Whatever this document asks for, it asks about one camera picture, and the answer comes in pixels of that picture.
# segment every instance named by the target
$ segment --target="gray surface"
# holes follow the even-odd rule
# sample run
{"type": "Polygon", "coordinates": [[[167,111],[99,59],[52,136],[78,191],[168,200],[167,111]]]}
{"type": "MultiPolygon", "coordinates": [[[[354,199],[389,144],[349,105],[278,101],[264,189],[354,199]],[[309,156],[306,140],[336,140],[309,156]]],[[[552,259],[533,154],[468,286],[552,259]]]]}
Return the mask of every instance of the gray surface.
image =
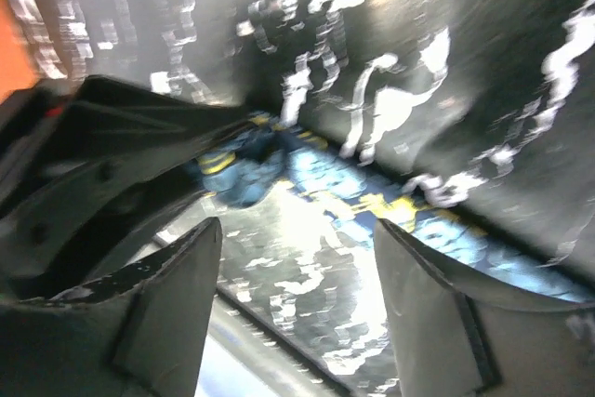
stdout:
{"type": "Polygon", "coordinates": [[[372,251],[282,182],[245,210],[202,199],[160,236],[173,240],[208,216],[224,229],[219,286],[350,388],[399,395],[372,251]]]}

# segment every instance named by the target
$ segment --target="patterned cloth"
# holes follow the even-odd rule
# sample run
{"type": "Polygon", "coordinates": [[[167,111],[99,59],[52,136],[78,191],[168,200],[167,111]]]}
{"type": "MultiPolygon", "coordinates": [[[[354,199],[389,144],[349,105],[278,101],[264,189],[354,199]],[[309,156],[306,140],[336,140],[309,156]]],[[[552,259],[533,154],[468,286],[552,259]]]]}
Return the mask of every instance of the patterned cloth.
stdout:
{"type": "Polygon", "coordinates": [[[519,288],[575,302],[595,295],[452,213],[371,169],[338,157],[325,140],[299,126],[284,128],[275,117],[255,113],[254,128],[189,165],[199,181],[226,205],[262,200],[275,182],[321,206],[338,232],[373,249],[377,218],[387,218],[419,241],[473,269],[519,288]]]}

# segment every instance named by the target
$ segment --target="marbled surface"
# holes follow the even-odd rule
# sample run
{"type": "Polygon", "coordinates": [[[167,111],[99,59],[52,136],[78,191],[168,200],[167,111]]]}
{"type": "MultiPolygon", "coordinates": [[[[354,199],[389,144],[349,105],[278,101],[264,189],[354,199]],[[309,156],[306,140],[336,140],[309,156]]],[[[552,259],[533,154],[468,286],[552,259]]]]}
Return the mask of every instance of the marbled surface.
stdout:
{"type": "Polygon", "coordinates": [[[267,114],[255,114],[254,122],[252,131],[198,160],[197,179],[211,194],[160,235],[173,240],[207,216],[221,217],[219,286],[350,388],[398,395],[373,250],[376,218],[501,281],[564,300],[592,299],[452,213],[340,160],[312,133],[286,129],[267,114]],[[276,177],[259,175],[262,168],[276,177]]]}

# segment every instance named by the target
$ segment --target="black object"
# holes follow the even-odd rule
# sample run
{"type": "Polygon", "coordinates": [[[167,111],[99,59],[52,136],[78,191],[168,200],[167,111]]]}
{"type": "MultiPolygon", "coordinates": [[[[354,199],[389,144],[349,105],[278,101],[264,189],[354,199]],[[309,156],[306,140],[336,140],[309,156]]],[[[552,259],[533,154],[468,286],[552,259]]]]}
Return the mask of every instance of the black object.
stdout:
{"type": "Polygon", "coordinates": [[[501,283],[386,220],[374,238],[403,397],[595,395],[595,304],[501,283]]]}
{"type": "Polygon", "coordinates": [[[71,96],[15,92],[0,120],[0,392],[194,395],[218,220],[123,266],[200,196],[184,165],[244,111],[91,77],[71,96]]]}

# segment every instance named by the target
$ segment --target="orange object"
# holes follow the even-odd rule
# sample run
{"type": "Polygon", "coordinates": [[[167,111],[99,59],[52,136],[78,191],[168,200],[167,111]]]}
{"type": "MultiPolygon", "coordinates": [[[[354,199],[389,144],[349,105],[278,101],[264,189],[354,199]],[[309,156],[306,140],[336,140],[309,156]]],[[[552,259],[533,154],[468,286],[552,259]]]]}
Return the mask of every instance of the orange object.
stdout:
{"type": "Polygon", "coordinates": [[[37,74],[7,0],[0,0],[0,102],[13,90],[33,85],[37,74]]]}

